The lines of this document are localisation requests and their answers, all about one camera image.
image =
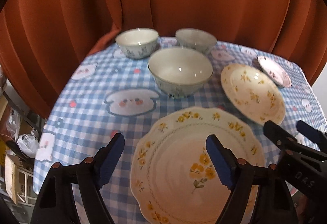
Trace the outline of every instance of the ceramic bowl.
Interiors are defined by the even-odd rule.
[[[148,68],[158,87],[174,98],[193,94],[213,73],[206,56],[184,47],[156,51],[148,61]]]
[[[127,30],[116,37],[116,42],[127,58],[148,57],[156,48],[159,33],[150,28]]]
[[[262,70],[271,78],[271,80],[282,87],[291,87],[292,80],[288,73],[278,63],[266,56],[259,56],[258,62]]]
[[[197,50],[205,55],[209,54],[217,43],[215,36],[200,29],[179,29],[175,36],[179,46]]]
[[[282,94],[261,71],[243,64],[230,64],[221,72],[221,85],[233,105],[254,122],[271,120],[280,124],[285,117]]]

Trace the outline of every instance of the floral plate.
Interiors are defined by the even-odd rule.
[[[230,191],[206,152],[210,134],[237,158],[264,166],[261,144],[251,128],[223,110],[192,107],[163,117],[138,142],[130,174],[131,191],[149,222],[216,222]],[[242,223],[250,220],[256,193],[253,186]]]
[[[221,85],[233,105],[254,122],[280,124],[286,109],[282,94],[261,71],[243,64],[230,64],[221,72]]]
[[[279,86],[291,87],[292,81],[288,73],[274,60],[266,56],[259,56],[258,62],[262,70]]]

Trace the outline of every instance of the tablecloth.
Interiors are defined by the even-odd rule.
[[[176,39],[162,37],[158,39],[158,45],[159,48],[169,48],[176,45]],[[303,120],[316,129],[326,131],[326,118],[302,69],[279,56],[219,41],[208,55],[214,66],[210,81],[187,98],[173,99],[156,86],[148,70],[147,58],[128,59],[117,44],[112,44],[85,58],[55,103],[35,160],[34,191],[39,192],[54,162],[59,161],[63,165],[80,163],[84,158],[94,156],[116,132],[120,132],[125,136],[125,149],[109,184],[100,193],[115,223],[146,223],[129,188],[135,147],[159,118],[191,106],[218,107],[246,122],[262,144],[266,164],[276,163],[277,147],[263,135],[262,126],[249,120],[230,103],[220,82],[222,69],[230,63],[259,68],[256,62],[258,55],[274,59],[292,80],[290,88],[280,89],[286,106],[281,127],[295,136],[298,133],[296,122]],[[305,144],[318,149],[306,138]],[[74,193],[76,201],[81,204],[76,187]]]

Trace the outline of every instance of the pink floral plate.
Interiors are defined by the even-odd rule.
[[[283,87],[291,87],[291,78],[278,63],[266,56],[259,56],[258,62],[262,70],[275,82],[275,84]]]
[[[192,107],[159,119],[137,144],[130,188],[152,224],[214,224],[230,191],[221,184],[205,148],[215,134],[237,158],[264,166],[260,142],[251,128],[218,108]],[[256,199],[253,186],[242,223]]]

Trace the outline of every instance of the orange curtain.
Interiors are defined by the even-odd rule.
[[[9,0],[0,13],[0,64],[43,117],[87,54],[136,27],[161,36],[203,29],[294,61],[312,84],[327,60],[326,22],[322,0]]]

